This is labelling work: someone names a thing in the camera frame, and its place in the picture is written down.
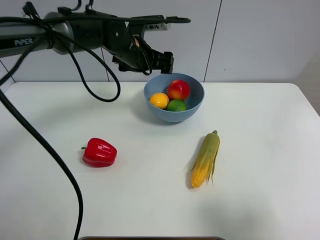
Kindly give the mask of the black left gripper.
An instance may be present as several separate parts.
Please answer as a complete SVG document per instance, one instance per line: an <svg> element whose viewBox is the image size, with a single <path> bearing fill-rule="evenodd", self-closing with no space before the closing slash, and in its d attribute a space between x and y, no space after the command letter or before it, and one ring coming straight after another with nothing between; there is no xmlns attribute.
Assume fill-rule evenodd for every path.
<svg viewBox="0 0 320 240"><path fill-rule="evenodd" d="M172 74L174 56L152 50L144 40L146 24L120 20L102 22L103 47L112 55L112 62L120 72Z"/></svg>

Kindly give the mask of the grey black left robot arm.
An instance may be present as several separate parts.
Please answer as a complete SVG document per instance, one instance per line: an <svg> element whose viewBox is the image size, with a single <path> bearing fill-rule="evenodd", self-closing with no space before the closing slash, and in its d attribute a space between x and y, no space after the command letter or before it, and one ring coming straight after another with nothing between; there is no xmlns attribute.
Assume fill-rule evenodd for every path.
<svg viewBox="0 0 320 240"><path fill-rule="evenodd" d="M173 72L172 52L158 52L143 39L146 26L164 18L145 16L132 18L128 24L121 18L88 10L83 13L50 12L44 19L3 17L0 20L0 56L34 51L54 50L60 55L104 48L112 55L121 72L147 75L153 70Z"/></svg>

